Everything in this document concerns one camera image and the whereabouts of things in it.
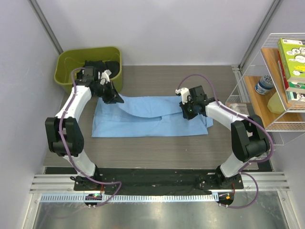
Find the light blue long sleeve shirt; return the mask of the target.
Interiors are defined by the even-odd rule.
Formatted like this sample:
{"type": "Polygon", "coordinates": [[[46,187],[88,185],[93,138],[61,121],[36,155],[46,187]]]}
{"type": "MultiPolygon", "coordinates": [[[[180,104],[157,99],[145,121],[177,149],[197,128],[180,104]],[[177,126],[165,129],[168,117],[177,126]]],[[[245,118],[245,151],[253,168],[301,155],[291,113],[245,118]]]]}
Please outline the light blue long sleeve shirt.
{"type": "Polygon", "coordinates": [[[123,97],[123,103],[98,100],[92,123],[92,137],[174,137],[206,135],[213,119],[199,115],[183,117],[178,96],[123,97]]]}

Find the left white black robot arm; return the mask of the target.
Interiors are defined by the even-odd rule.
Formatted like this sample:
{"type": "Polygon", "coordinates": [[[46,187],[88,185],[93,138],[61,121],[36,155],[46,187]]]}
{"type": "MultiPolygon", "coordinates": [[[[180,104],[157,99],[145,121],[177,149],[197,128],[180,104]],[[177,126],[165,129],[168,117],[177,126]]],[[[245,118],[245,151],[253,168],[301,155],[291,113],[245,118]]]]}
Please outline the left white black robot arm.
{"type": "Polygon", "coordinates": [[[90,190],[108,185],[102,180],[98,167],[84,151],[84,137],[79,126],[79,118],[92,97],[99,97],[105,104],[123,103],[115,89],[109,68],[94,66],[76,68],[71,72],[71,93],[63,108],[45,120],[49,150],[63,157],[76,170],[71,179],[86,185],[90,190]]]}

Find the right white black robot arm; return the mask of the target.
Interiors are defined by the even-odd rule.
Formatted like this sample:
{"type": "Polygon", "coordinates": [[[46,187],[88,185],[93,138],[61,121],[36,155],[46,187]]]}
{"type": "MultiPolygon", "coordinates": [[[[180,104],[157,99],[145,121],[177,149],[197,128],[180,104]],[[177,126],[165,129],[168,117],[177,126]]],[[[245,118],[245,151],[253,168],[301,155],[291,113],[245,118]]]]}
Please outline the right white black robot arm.
{"type": "Polygon", "coordinates": [[[181,97],[179,106],[185,119],[202,115],[216,120],[231,132],[232,153],[215,171],[218,187],[229,187],[248,162],[269,151],[271,141],[258,115],[246,116],[213,97],[208,98],[202,86],[180,88],[175,93],[181,97]]]}

